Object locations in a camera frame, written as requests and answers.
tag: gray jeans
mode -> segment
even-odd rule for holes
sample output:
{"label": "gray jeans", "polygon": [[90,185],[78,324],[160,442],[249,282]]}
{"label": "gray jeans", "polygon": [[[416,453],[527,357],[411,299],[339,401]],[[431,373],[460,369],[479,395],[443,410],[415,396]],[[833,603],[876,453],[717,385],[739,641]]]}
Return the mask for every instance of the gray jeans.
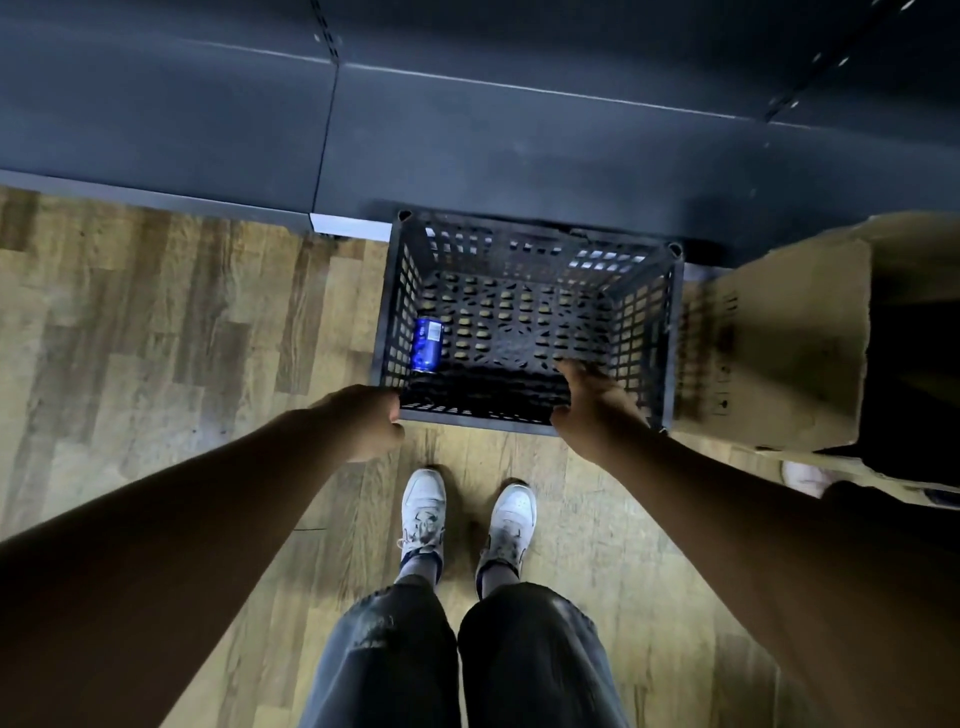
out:
{"label": "gray jeans", "polygon": [[459,728],[458,646],[470,728],[629,725],[596,628],[566,599],[502,587],[455,638],[424,582],[387,587],[340,618],[300,728]]}

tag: leg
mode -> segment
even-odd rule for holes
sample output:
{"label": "leg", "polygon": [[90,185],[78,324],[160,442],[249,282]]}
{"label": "leg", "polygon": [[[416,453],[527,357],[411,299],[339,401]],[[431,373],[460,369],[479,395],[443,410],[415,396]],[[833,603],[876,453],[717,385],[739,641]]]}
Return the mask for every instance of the leg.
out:
{"label": "leg", "polygon": [[443,568],[444,482],[417,471],[403,495],[401,576],[344,614],[300,728],[459,728],[457,648],[433,593]]}
{"label": "leg", "polygon": [[627,728],[607,653],[593,623],[566,599],[519,576],[536,524],[533,493],[504,491],[477,570],[480,602],[459,646],[470,728]]}

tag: white sneaker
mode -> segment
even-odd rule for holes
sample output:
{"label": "white sneaker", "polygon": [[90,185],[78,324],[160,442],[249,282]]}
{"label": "white sneaker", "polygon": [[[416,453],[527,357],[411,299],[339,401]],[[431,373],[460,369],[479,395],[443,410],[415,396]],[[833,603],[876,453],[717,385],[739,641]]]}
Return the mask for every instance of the white sneaker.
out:
{"label": "white sneaker", "polygon": [[396,542],[400,547],[400,567],[414,556],[436,554],[437,581],[444,570],[444,531],[446,528],[446,488],[437,471],[420,468],[410,476],[400,505],[403,537]]}
{"label": "white sneaker", "polygon": [[490,535],[487,545],[480,552],[477,566],[477,594],[484,567],[490,562],[506,564],[517,576],[523,566],[523,555],[530,547],[537,527],[537,497],[525,483],[512,483],[493,505],[490,516]]}

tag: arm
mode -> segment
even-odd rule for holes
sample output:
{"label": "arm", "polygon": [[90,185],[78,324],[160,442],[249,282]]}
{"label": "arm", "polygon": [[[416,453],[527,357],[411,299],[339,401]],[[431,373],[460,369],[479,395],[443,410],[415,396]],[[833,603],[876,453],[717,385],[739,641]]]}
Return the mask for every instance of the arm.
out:
{"label": "arm", "polygon": [[349,387],[0,545],[4,724],[155,728],[330,475],[399,444],[398,408]]}
{"label": "arm", "polygon": [[619,480],[841,725],[960,725],[960,564],[652,432],[575,362],[553,423]]}

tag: blue can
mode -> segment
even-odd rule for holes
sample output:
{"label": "blue can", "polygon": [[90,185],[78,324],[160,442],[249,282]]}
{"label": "blue can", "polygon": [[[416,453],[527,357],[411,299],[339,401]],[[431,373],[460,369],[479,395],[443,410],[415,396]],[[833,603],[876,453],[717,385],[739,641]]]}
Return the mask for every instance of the blue can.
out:
{"label": "blue can", "polygon": [[421,316],[417,319],[417,331],[414,333],[414,352],[411,356],[411,369],[414,372],[433,372],[440,364],[440,353],[444,348],[444,325],[438,319]]}

